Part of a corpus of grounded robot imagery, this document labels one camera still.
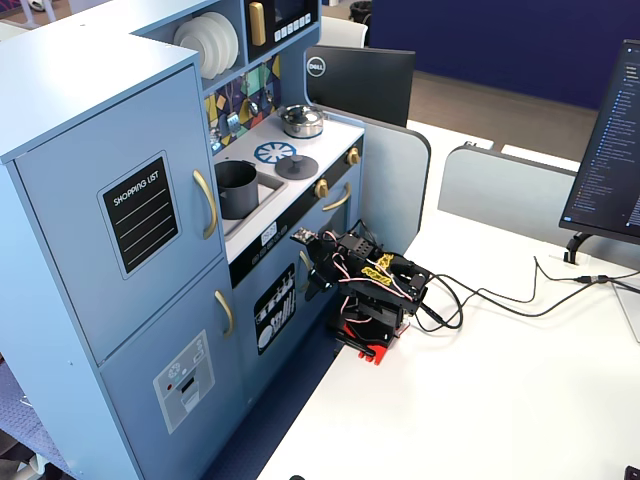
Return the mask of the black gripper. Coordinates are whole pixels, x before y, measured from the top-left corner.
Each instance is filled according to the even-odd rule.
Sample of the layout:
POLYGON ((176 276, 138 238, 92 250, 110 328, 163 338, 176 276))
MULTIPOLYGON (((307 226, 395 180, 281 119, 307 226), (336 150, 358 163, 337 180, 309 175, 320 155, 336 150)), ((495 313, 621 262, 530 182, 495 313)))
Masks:
POLYGON ((302 242, 309 259, 308 287, 304 294, 310 302, 318 293, 330 290, 334 283, 341 283, 351 278, 346 266, 349 248, 346 242, 355 240, 353 232, 338 235, 332 230, 318 233, 316 238, 302 242))

